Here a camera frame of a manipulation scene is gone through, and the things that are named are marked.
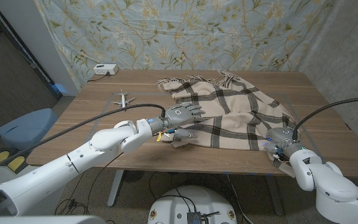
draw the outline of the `blanket fringe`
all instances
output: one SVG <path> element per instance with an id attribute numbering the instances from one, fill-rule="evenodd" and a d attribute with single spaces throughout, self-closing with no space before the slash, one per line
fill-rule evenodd
<path id="1" fill-rule="evenodd" d="M 218 82 L 216 81 L 216 78 L 206 79 L 206 78 L 202 77 L 201 75 L 188 75 L 189 80 L 184 80 L 182 78 L 167 77 L 167 78 L 163 78 L 163 79 L 159 80 L 157 82 L 157 85 L 158 85 L 158 89 L 160 91 L 163 91 L 162 85 L 169 83 L 169 82 L 208 82 L 213 85 L 219 85 L 219 86 L 228 88 L 228 86 L 229 86 L 230 82 L 232 82 L 232 80 L 241 80 L 240 77 L 238 77 L 237 75 L 235 75 L 233 73 L 230 73 L 230 72 L 227 72 L 224 70 L 218 70 L 218 72 L 219 72 L 219 74 L 221 74 L 224 77 L 222 80 L 220 80 Z"/>
<path id="2" fill-rule="evenodd" d="M 218 70 L 219 74 L 221 74 L 224 78 L 217 82 L 216 84 L 219 86 L 223 86 L 226 88 L 229 88 L 229 84 L 233 81 L 233 80 L 241 80 L 240 77 L 238 77 L 237 75 L 224 71 L 224 70 Z"/>

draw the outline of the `white wall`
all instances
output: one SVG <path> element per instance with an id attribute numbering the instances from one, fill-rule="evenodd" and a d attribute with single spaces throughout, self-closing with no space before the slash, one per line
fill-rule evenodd
<path id="1" fill-rule="evenodd" d="M 0 0 L 0 11 L 56 83 L 61 93 L 65 96 L 77 95 L 78 90 L 60 59 L 33 0 Z"/>
<path id="2" fill-rule="evenodd" d="M 335 2 L 299 71 L 330 103 L 358 97 L 358 0 Z M 358 102 L 334 109 L 358 136 Z"/>

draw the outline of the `toy airplane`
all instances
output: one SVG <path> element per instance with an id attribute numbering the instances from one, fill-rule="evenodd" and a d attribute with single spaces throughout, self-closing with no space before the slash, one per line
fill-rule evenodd
<path id="1" fill-rule="evenodd" d="M 120 105 L 122 108 L 124 108 L 126 105 L 129 105 L 129 102 L 134 100 L 135 98 L 132 98 L 132 99 L 129 99 L 129 100 L 125 100 L 125 95 L 127 93 L 123 93 L 122 90 L 121 90 L 121 102 L 112 102 L 112 103 L 115 103 L 115 104 L 118 104 Z"/>

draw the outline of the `blue chair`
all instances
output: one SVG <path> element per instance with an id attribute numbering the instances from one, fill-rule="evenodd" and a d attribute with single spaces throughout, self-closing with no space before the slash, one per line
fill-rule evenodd
<path id="1" fill-rule="evenodd" d="M 25 114 L 0 127 L 2 141 L 18 150 L 27 149 L 40 142 L 57 119 L 50 108 Z"/>

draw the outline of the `wooden table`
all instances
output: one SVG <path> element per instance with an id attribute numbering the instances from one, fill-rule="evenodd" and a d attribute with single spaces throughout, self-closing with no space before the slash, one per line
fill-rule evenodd
<path id="1" fill-rule="evenodd" d="M 328 102 L 302 73 L 298 72 L 233 72 L 251 82 L 268 96 L 278 100 L 296 121 Z M 120 101 L 120 89 L 135 97 L 132 104 L 155 103 L 168 108 L 175 104 L 168 94 L 158 91 L 157 80 L 165 77 L 188 79 L 187 75 L 218 78 L 216 71 L 153 71 L 120 70 L 116 75 L 88 83 L 59 117 L 46 137 L 103 112 L 115 110 Z M 160 114 L 157 108 L 136 108 L 86 124 L 64 136 L 34 149 L 27 162 L 41 166 L 82 145 L 100 129 L 112 128 L 122 120 L 136 121 Z M 325 161 L 335 163 L 348 177 L 358 177 L 358 138 L 332 109 L 307 121 L 300 129 L 303 143 Z M 152 140 L 138 150 L 123 154 L 109 167 L 125 170 L 155 170 L 167 172 L 206 172 L 230 174 L 283 175 L 275 168 L 264 151 L 213 149 L 190 145 L 175 149 Z"/>

